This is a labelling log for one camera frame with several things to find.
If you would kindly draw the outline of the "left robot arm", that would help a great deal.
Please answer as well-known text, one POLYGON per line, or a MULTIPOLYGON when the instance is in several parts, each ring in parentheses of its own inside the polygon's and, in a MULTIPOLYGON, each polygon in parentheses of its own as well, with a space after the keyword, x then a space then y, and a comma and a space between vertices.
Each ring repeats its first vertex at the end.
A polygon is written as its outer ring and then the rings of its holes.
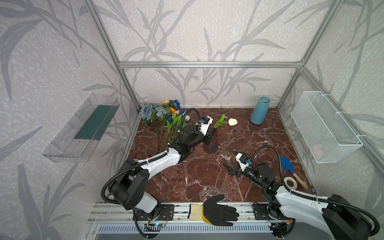
POLYGON ((152 213, 160 207, 158 201, 146 193, 148 181, 162 172, 184 161, 194 147, 209 144, 217 129, 208 125, 187 125, 179 130, 177 138, 168 148, 145 160, 126 160, 117 174, 101 189, 104 202, 121 205, 125 210, 142 210, 152 213))

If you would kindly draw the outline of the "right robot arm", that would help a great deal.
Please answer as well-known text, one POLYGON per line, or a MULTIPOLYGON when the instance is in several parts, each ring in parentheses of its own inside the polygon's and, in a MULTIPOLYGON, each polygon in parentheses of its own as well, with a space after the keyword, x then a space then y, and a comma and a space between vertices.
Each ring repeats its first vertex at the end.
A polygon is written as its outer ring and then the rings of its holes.
POLYGON ((268 165, 252 167, 247 154, 234 151, 237 168, 225 164, 231 176, 243 176, 262 189, 268 202, 267 212, 272 219, 295 219, 331 235, 335 240, 367 240, 379 233, 381 225, 369 212, 349 204, 333 194, 319 197, 292 190, 286 183, 275 181, 268 165))

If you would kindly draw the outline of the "pink glass vase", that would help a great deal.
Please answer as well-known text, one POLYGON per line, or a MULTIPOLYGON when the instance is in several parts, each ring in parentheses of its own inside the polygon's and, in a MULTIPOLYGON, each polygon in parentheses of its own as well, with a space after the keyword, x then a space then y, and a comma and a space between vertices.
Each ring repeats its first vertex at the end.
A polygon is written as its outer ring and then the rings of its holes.
POLYGON ((215 154, 219 148, 218 138, 213 136, 210 143, 203 143, 203 149, 206 153, 215 154))

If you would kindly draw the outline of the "blue tulip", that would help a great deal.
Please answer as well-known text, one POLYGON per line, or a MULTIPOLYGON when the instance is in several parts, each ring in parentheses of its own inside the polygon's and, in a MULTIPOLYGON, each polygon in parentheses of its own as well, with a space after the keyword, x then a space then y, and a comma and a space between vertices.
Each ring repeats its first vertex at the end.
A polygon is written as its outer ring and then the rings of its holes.
POLYGON ((168 116, 168 118, 166 119, 166 124, 167 124, 167 135, 166 135, 164 142, 163 142, 163 145, 161 147, 161 152, 164 151, 164 149, 166 148, 166 145, 169 141, 169 138, 171 137, 171 132, 172 132, 173 127, 174 127, 173 117, 168 116))

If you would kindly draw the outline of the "cream tulip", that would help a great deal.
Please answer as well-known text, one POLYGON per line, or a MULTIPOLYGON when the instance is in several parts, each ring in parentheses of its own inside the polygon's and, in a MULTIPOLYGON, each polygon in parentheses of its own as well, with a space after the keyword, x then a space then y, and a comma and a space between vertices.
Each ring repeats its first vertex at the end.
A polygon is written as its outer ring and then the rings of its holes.
POLYGON ((225 121, 225 118, 226 118, 226 115, 225 114, 222 114, 222 116, 220 117, 220 119, 215 123, 214 125, 214 129, 216 130, 219 126, 221 126, 222 124, 228 124, 229 126, 235 126, 238 124, 238 121, 236 119, 233 119, 233 118, 229 118, 227 121, 225 121))

